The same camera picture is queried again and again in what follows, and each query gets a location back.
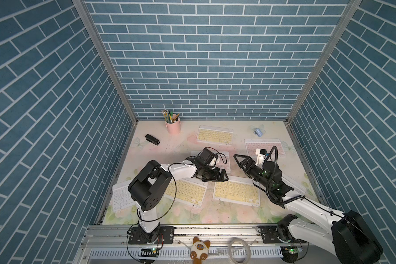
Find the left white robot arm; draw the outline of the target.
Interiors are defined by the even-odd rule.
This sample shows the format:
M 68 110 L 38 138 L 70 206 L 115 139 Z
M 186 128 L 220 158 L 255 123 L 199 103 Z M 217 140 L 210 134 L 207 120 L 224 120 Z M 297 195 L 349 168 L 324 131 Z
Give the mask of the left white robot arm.
M 137 204 L 139 226 L 146 234 L 159 229 L 161 217 L 157 217 L 155 207 L 163 198 L 169 184 L 187 178 L 197 178 L 203 182 L 226 182 L 226 170 L 215 166 L 214 158 L 209 164 L 187 158 L 171 165 L 149 161 L 131 181 L 128 191 Z

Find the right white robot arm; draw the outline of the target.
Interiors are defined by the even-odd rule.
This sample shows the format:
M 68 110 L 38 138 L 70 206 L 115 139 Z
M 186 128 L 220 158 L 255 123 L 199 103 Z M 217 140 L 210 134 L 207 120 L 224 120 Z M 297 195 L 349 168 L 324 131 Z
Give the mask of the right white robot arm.
M 304 240 L 330 252 L 342 264 L 374 264 L 380 260 L 383 248 L 359 213 L 334 210 L 308 199 L 296 186 L 282 180 L 276 160 L 256 162 L 239 154 L 234 159 L 270 202 L 291 211 L 277 223 L 280 241 Z

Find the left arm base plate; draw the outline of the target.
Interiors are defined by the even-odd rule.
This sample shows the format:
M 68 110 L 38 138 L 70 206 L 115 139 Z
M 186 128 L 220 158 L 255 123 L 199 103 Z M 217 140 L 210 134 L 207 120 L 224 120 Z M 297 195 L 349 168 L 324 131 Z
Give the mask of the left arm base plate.
M 155 244 L 173 244 L 174 226 L 158 226 L 151 233 L 146 233 L 140 226 L 133 225 L 130 228 L 128 243 L 131 245 Z

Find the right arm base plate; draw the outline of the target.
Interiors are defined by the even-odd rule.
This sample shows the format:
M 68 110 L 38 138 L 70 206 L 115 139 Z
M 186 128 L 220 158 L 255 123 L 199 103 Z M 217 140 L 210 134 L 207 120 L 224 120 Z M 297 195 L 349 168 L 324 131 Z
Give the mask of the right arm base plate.
M 277 232 L 276 225 L 258 225 L 256 231 L 260 235 L 264 244 L 305 244 L 305 240 L 292 239 L 292 238 L 280 238 Z

